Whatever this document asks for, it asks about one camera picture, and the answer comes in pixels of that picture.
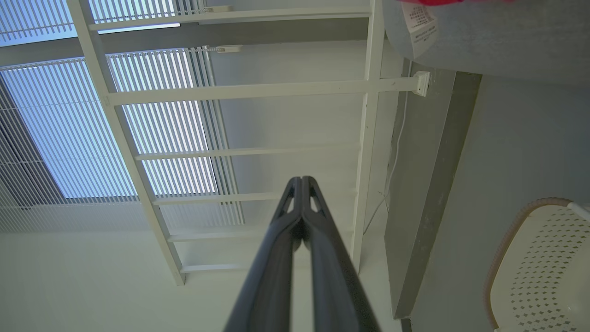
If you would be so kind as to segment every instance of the white plastic basket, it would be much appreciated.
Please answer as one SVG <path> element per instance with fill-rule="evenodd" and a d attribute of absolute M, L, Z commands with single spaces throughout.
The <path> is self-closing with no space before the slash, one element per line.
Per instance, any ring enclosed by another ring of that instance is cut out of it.
<path fill-rule="evenodd" d="M 590 331 L 590 212 L 562 198 L 524 207 L 504 237 L 484 291 L 500 332 Z"/>

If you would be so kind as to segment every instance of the cable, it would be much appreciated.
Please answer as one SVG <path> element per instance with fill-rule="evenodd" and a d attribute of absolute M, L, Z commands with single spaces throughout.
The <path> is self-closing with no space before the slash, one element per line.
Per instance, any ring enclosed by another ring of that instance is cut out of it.
<path fill-rule="evenodd" d="M 408 76 L 412 74 L 412 64 L 413 63 L 414 63 L 413 61 L 410 61 L 410 63 L 409 63 Z M 371 222 L 373 222 L 373 218 L 375 218 L 375 215 L 377 214 L 377 211 L 381 207 L 381 204 L 383 204 L 383 202 L 385 201 L 387 196 L 389 196 L 389 183 L 391 182 L 391 179 L 394 177 L 395 166 L 398 164 L 399 142 L 402 138 L 402 133 L 404 132 L 406 110 L 408 109 L 408 94 L 409 94 L 409 92 L 406 92 L 406 97 L 405 97 L 405 101 L 404 101 L 404 115 L 402 118 L 402 126 L 399 129 L 398 141 L 395 144 L 396 148 L 395 148 L 394 166 L 391 168 L 391 173 L 389 173 L 389 178 L 387 179 L 387 181 L 385 181 L 385 194 L 383 195 L 383 198 L 381 199 L 379 204 L 377 204 L 377 207 L 375 207 L 375 211 L 373 211 L 373 215 L 371 215 L 371 218 L 369 219 L 369 223 L 367 224 L 367 226 L 365 227 L 365 230 L 363 231 L 363 235 L 365 235 L 367 230 L 369 230 L 369 226 L 371 225 Z"/>

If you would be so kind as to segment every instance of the gray floor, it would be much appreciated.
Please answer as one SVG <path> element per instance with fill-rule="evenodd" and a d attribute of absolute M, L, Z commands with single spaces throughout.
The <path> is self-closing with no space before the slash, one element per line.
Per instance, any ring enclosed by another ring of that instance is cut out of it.
<path fill-rule="evenodd" d="M 492 331 L 483 283 L 518 210 L 552 196 L 590 203 L 589 92 L 483 77 L 414 332 Z"/>

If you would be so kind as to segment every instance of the black plastic tool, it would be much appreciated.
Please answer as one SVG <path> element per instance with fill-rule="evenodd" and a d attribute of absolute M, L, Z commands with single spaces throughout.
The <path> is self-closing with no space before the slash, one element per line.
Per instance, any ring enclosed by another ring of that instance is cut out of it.
<path fill-rule="evenodd" d="M 294 177 L 278 203 L 225 332 L 290 330 L 293 252 L 301 240 L 312 254 L 315 330 L 379 331 L 316 180 Z"/>

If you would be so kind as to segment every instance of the perforated basket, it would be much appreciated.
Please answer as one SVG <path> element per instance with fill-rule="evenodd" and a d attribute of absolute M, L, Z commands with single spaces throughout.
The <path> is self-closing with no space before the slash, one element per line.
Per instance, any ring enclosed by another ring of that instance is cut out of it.
<path fill-rule="evenodd" d="M 588 210 L 562 198 L 519 212 L 484 290 L 496 331 L 590 331 L 589 220 Z"/>

